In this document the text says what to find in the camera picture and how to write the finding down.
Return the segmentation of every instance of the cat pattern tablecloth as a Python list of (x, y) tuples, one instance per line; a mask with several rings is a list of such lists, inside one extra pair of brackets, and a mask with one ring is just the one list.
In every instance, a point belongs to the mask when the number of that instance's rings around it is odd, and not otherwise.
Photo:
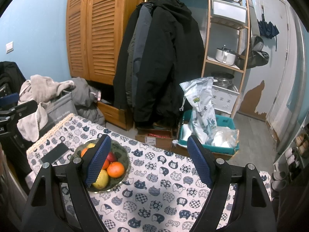
[[(104, 225), (113, 232), (189, 231), (209, 194), (191, 158), (162, 150), (115, 133), (80, 116), (69, 115), (52, 133), (27, 151), (38, 173), (40, 158), (63, 142), (70, 151), (53, 165), (69, 162), (75, 149), (92, 138), (108, 134), (128, 152), (130, 166), (122, 183), (106, 192), (89, 192)], [(260, 172), (270, 196), (270, 175)], [(228, 222), (237, 185), (231, 184), (217, 228)], [(62, 185), (67, 212), (75, 215), (68, 187)]]

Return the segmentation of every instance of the teal plastic crate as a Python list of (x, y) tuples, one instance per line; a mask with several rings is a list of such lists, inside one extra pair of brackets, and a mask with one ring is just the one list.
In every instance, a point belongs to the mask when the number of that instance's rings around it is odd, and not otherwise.
[[(185, 111), (183, 113), (183, 121), (189, 121), (191, 118), (192, 110)], [(232, 130), (235, 130), (235, 125), (234, 122), (231, 118), (228, 117), (223, 117), (220, 115), (216, 115), (216, 121), (217, 121), (217, 126), (226, 126), (229, 127)], [(182, 137), (182, 130), (183, 127), (181, 126), (180, 132), (179, 132), (179, 137)], [(183, 139), (178, 139), (178, 144), (186, 146), (187, 141)], [(224, 154), (230, 154), (234, 155), (238, 150), (239, 150), (239, 143), (237, 146), (234, 148), (223, 148), (223, 147), (214, 147), (214, 146), (209, 146), (209, 145), (203, 145), (204, 148), (209, 149), (210, 151), (214, 153), (224, 153)]]

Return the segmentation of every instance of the white plastic bag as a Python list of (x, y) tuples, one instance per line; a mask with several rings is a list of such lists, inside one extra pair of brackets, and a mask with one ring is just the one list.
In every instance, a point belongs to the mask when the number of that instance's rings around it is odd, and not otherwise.
[(215, 147), (235, 148), (238, 144), (239, 130), (217, 126), (208, 136), (207, 144)]
[(207, 77), (180, 84), (184, 96), (193, 107), (189, 126), (202, 144), (205, 144), (208, 134), (217, 126), (214, 107), (211, 103), (213, 82), (214, 78)]

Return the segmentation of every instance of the umbrella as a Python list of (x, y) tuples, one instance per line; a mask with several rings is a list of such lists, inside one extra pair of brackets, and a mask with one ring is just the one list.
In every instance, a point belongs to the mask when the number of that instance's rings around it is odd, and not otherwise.
[(258, 21), (260, 35), (265, 36), (266, 38), (269, 38), (269, 39), (276, 37), (276, 51), (277, 51), (277, 35), (279, 34), (279, 30), (277, 29), (275, 25), (273, 25), (272, 22), (267, 23), (265, 21), (263, 6), (262, 6), (262, 9), (263, 9), (262, 20)]

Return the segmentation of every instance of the white plastic basket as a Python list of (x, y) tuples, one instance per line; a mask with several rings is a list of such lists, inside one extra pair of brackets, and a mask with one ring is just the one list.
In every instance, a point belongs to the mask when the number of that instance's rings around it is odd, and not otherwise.
[(233, 90), (229, 90), (213, 85), (211, 92), (213, 95), (211, 103), (213, 104), (214, 108), (216, 110), (232, 114), (234, 104), (239, 95), (236, 86), (233, 86)]
[(222, 0), (212, 0), (213, 16), (228, 19), (240, 24), (246, 23), (247, 8)]

